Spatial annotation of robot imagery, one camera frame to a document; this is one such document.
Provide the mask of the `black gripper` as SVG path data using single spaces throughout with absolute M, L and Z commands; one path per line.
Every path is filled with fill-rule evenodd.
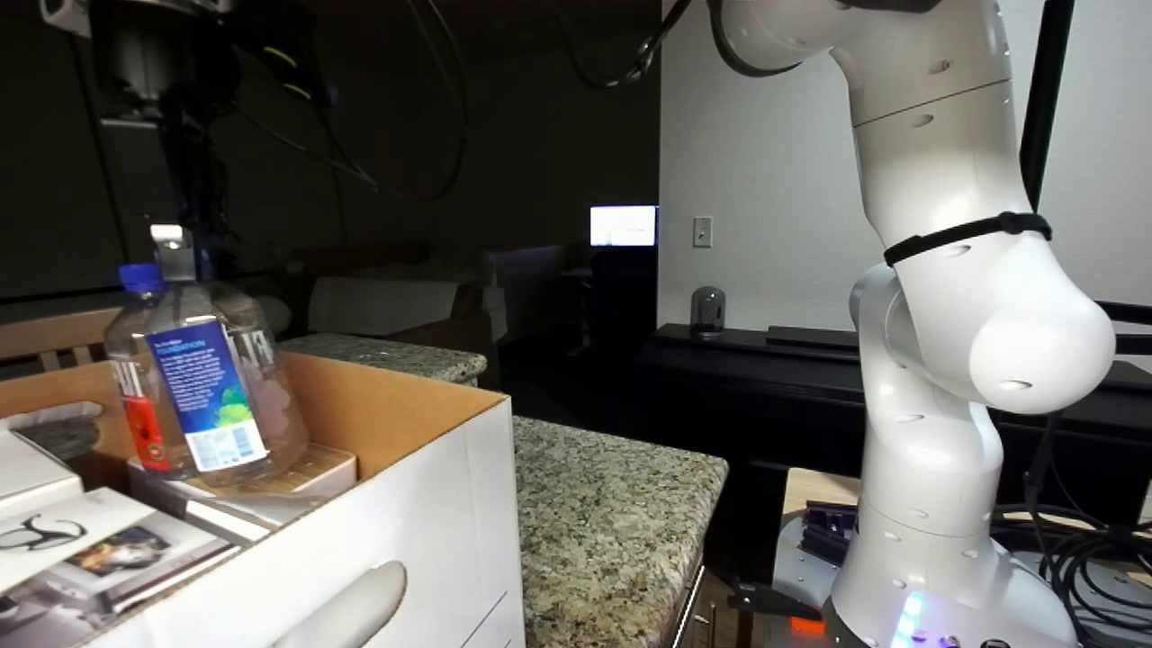
M 224 212 L 212 123 L 235 99 L 230 12 L 235 0 L 39 0 L 49 30 L 93 48 L 99 89 L 157 128 L 179 219 L 194 231 Z

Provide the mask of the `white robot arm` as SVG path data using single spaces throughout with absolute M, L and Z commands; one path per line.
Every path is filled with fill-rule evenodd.
M 996 0 L 710 0 L 710 30 L 744 74 L 834 59 L 882 241 L 851 294 L 869 440 L 831 642 L 1081 648 L 1059 594 L 990 535 L 992 417 L 1094 392 L 1116 335 L 1027 198 Z

